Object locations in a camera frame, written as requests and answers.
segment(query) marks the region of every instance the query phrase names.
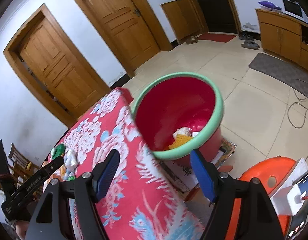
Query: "white charger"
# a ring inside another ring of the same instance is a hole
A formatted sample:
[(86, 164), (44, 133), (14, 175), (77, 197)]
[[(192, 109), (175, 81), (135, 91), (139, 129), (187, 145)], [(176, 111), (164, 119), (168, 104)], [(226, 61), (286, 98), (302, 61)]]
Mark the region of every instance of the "white charger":
[(295, 216), (303, 206), (306, 191), (301, 193), (298, 184), (280, 189), (272, 198), (277, 215)]

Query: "green basin rim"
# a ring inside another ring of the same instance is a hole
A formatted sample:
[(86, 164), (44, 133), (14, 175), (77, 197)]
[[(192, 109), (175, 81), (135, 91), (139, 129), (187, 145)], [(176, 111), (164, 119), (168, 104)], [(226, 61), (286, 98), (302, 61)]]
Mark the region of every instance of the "green basin rim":
[(168, 74), (166, 76), (163, 76), (151, 84), (149, 84), (139, 95), (137, 98), (134, 106), (132, 107), (132, 114), (135, 119), (137, 109), (144, 98), (144, 96), (156, 85), (159, 83), (175, 78), (175, 77), (193, 77), (197, 78), (199, 80), (204, 81), (205, 83), (209, 84), (212, 89), (214, 90), (215, 93), (215, 108), (212, 113), (212, 116), (210, 117), (209, 121), (205, 125), (205, 127), (200, 131), (198, 135), (196, 135), (193, 139), (188, 141), (187, 143), (183, 144), (180, 147), (177, 147), (172, 150), (167, 150), (167, 151), (152, 151), (154, 156), (160, 160), (164, 161), (170, 161), (170, 160), (176, 160), (181, 157), (184, 157), (188, 155), (193, 149), (201, 147), (212, 135), (213, 133), (217, 130), (219, 127), (222, 118), (223, 118), (223, 113), (224, 113), (224, 103), (223, 103), (223, 98), (222, 95), (218, 89), (218, 87), (214, 84), (213, 81), (211, 81), (209, 78), (193, 73), (193, 72), (177, 72), (177, 73), (172, 73)]

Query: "door frame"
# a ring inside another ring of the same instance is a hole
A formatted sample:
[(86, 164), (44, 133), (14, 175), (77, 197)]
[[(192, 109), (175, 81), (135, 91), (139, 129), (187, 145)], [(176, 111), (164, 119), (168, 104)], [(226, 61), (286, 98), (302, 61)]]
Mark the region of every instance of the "door frame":
[(19, 46), (20, 42), (32, 29), (32, 27), (42, 18), (46, 18), (49, 21), (57, 34), (69, 47), (71, 52), (75, 55), (77, 60), (82, 64), (86, 71), (97, 82), (100, 82), (99, 85), (102, 87), (102, 89), (104, 89), (105, 92), (110, 92), (110, 88), (105, 84), (105, 82), (100, 78), (100, 76), (95, 72), (88, 61), (83, 57), (83, 55), (72, 43), (72, 41), (68, 38), (54, 16), (48, 10), (47, 6), (42, 4), (17, 30), (17, 32), (14, 34), (4, 49), (3, 54), (16, 75), (20, 78), (28, 90), (30, 90), (30, 92), (35, 96), (35, 98), (40, 101), (42, 105), (45, 106), (45, 108), (49, 110), (57, 119), (59, 119), (62, 123), (70, 128), (77, 122), (77, 120), (69, 113), (67, 113), (59, 104), (53, 101), (49, 94), (41, 88), (34, 77), (25, 69), (21, 60), (17, 56), (17, 47)]
[[(89, 19), (89, 21), (92, 23), (92, 25), (95, 27), (97, 32), (100, 34), (100, 36), (103, 38), (105, 43), (108, 45), (110, 50), (113, 52), (115, 57), (119, 60), (119, 62), (122, 64), (123, 68), (126, 70), (127, 74), (130, 78), (134, 77), (134, 71), (132, 69), (131, 63), (125, 57), (120, 50), (118, 46), (115, 45), (113, 37), (110, 35), (110, 33), (103, 28), (102, 24), (99, 23), (97, 20), (96, 15), (94, 12), (92, 12), (89, 7), (83, 2), (83, 0), (74, 0), (76, 4), (81, 8), (83, 13), (86, 15), (86, 17)], [(169, 42), (166, 33), (164, 32), (163, 27), (161, 26), (160, 22), (158, 21), (154, 11), (150, 7), (147, 0), (132, 0), (132, 2), (135, 4), (136, 8), (140, 11), (146, 25), (148, 26), (150, 32), (152, 33), (155, 41), (158, 44), (158, 47), (162, 51), (171, 51), (173, 49), (171, 43)]]
[[(203, 11), (201, 10), (201, 6), (199, 5), (198, 0), (189, 0), (189, 1), (191, 2), (193, 10), (196, 13), (198, 22), (201, 25), (201, 31), (202, 32), (208, 32), (209, 31), (208, 25), (206, 23)], [(241, 32), (241, 22), (239, 21), (235, 2), (234, 2), (234, 0), (228, 0), (228, 3), (229, 3), (229, 6), (231, 8), (231, 11), (233, 13), (237, 33), (239, 34)]]

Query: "green toy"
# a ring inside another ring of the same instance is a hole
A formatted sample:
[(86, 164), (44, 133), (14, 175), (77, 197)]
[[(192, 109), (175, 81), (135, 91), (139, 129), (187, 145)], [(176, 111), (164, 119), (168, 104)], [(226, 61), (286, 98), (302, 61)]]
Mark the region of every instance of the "green toy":
[(74, 179), (76, 179), (75, 176), (69, 176), (67, 180), (74, 180)]
[(54, 148), (54, 153), (52, 153), (52, 159), (54, 160), (58, 156), (64, 156), (65, 153), (65, 145), (59, 144)]

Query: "phone screen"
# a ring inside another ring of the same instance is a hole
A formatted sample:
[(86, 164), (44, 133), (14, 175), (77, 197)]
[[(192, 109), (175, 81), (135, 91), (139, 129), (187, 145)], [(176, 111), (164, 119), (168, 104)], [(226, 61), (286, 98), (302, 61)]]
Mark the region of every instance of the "phone screen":
[[(308, 196), (308, 171), (294, 184), (298, 184), (301, 193), (306, 191)], [(295, 216), (292, 216), (289, 221), (289, 229), (286, 233), (285, 239), (292, 240), (304, 227), (308, 216), (308, 199), (304, 201), (303, 206)]]

